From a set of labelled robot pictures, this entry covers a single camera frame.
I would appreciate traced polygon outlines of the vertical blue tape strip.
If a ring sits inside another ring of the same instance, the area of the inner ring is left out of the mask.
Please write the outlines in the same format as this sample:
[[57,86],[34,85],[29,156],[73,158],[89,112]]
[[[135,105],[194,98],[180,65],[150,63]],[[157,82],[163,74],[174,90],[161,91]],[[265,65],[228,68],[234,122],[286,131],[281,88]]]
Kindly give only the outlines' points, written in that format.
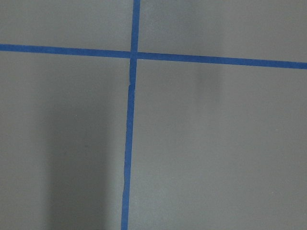
[[121,226],[120,226],[122,230],[127,230],[129,225],[130,177],[131,177],[131,159],[132,159],[132,142],[133,142],[135,86],[136,86],[137,59],[138,59],[140,6],[141,2],[139,0],[133,1],[131,44],[130,44],[129,87],[128,87],[128,100],[127,100],[126,139],[125,139],[124,171],[123,171],[124,187],[122,193],[122,211],[121,211]]

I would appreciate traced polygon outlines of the horizontal blue tape strip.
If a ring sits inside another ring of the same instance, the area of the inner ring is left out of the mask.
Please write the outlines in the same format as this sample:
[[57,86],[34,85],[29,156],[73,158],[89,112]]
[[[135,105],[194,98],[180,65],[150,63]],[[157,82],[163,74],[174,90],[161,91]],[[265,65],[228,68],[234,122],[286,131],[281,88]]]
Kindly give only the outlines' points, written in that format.
[[90,57],[108,57],[108,58],[126,58],[126,59],[135,58],[142,60],[177,61],[177,62],[192,62],[192,63],[284,68],[284,69],[307,69],[307,64],[305,62],[234,58],[234,57],[211,57],[211,56],[162,54],[162,53],[146,53],[146,52],[138,52],[134,54],[129,51],[68,48],[68,47],[55,47],[55,46],[27,46],[27,45],[12,45],[12,44],[1,44],[0,50],[10,51],[10,52],[43,53],[43,54],[57,54],[57,55],[71,55],[71,56],[90,56]]

